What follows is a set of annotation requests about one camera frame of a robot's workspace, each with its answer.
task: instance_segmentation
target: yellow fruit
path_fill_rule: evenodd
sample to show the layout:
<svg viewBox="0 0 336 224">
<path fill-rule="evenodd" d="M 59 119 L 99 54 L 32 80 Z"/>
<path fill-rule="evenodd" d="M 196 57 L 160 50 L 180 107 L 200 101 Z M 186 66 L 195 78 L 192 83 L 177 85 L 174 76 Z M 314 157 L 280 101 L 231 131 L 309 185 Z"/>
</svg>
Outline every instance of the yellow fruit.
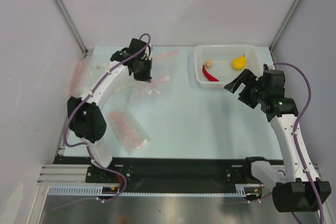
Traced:
<svg viewBox="0 0 336 224">
<path fill-rule="evenodd" d="M 245 55 L 242 55 L 232 61 L 232 67 L 235 70 L 242 70 L 246 67 L 246 58 Z"/>
</svg>

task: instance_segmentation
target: metal floor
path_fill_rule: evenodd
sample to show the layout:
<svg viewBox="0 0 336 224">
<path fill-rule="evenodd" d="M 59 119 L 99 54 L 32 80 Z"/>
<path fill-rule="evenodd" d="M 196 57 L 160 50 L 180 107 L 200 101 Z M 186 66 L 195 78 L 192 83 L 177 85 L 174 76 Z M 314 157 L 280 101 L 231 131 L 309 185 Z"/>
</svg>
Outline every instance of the metal floor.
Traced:
<svg viewBox="0 0 336 224">
<path fill-rule="evenodd" d="M 52 208 L 80 199 L 48 196 L 40 224 L 237 224 L 297 223 L 291 213 L 279 213 L 272 198 L 248 204 L 241 198 L 124 196 L 102 204 L 87 200 L 58 210 Z M 299 213 L 303 223 L 318 223 L 316 213 Z"/>
</svg>

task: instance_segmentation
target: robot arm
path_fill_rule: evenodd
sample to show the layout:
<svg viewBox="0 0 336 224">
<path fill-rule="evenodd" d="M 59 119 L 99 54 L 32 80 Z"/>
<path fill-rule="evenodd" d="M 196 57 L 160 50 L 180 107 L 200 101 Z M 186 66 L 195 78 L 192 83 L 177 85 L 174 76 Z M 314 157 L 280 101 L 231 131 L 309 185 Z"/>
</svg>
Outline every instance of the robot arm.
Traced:
<svg viewBox="0 0 336 224">
<path fill-rule="evenodd" d="M 245 84 L 239 94 L 239 100 L 251 108 L 261 104 L 273 128 L 281 149 L 286 175 L 275 170 L 263 157 L 246 158 L 247 177 L 262 181 L 272 191 L 273 202 L 279 212 L 317 211 L 317 198 L 307 177 L 309 171 L 318 190 L 322 203 L 331 193 L 329 182 L 322 182 L 309 158 L 302 139 L 300 126 L 293 127 L 298 110 L 292 98 L 285 97 L 285 75 L 282 71 L 266 69 L 262 77 L 257 78 L 245 69 L 224 89 L 234 93 L 240 84 Z M 299 147 L 307 169 L 301 162 Z"/>
<path fill-rule="evenodd" d="M 150 57 L 150 46 L 146 47 L 137 57 L 128 60 L 145 46 L 144 41 L 132 39 L 128 48 L 123 48 L 112 55 L 106 72 L 89 91 L 83 93 L 79 98 L 71 97 L 68 100 L 68 116 L 70 116 L 74 109 L 83 102 L 83 99 L 89 96 L 88 100 L 74 115 L 69 128 L 82 142 L 90 147 L 94 161 L 97 161 L 103 167 L 108 167 L 111 163 L 112 153 L 103 137 L 107 124 L 101 111 L 115 87 L 132 73 L 135 80 L 151 81 L 152 58 Z"/>
</svg>

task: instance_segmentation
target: table surface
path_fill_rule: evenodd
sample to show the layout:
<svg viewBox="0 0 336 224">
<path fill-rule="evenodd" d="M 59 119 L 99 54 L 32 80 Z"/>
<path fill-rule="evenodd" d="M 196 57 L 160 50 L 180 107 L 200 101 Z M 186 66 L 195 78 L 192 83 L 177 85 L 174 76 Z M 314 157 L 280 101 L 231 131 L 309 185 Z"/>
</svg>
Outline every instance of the table surface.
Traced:
<svg viewBox="0 0 336 224">
<path fill-rule="evenodd" d="M 85 74 L 84 89 L 104 72 L 111 55 L 120 47 L 96 47 Z M 267 47 L 257 47 L 262 63 L 272 62 Z M 203 89 L 194 73 L 194 47 L 154 47 L 153 83 L 121 83 L 103 108 L 131 112 L 150 141 L 132 154 L 108 124 L 105 136 L 114 157 L 222 158 L 263 156 L 282 159 L 277 138 L 261 112 L 238 101 L 238 92 Z M 80 141 L 73 132 L 69 142 Z M 86 148 L 65 149 L 65 156 L 88 156 Z"/>
</svg>

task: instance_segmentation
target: red chili pepper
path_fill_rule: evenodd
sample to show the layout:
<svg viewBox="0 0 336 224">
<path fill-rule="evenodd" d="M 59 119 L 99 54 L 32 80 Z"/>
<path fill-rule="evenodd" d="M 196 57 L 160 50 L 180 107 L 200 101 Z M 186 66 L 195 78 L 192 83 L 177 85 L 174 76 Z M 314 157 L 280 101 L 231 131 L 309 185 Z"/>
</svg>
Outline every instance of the red chili pepper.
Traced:
<svg viewBox="0 0 336 224">
<path fill-rule="evenodd" d="M 202 71 L 203 71 L 204 76 L 205 76 L 209 81 L 219 81 L 219 80 L 217 80 L 215 77 L 213 77 L 211 74 L 209 74 L 209 73 L 206 71 L 204 65 L 203 65 L 203 69 L 202 69 Z"/>
</svg>

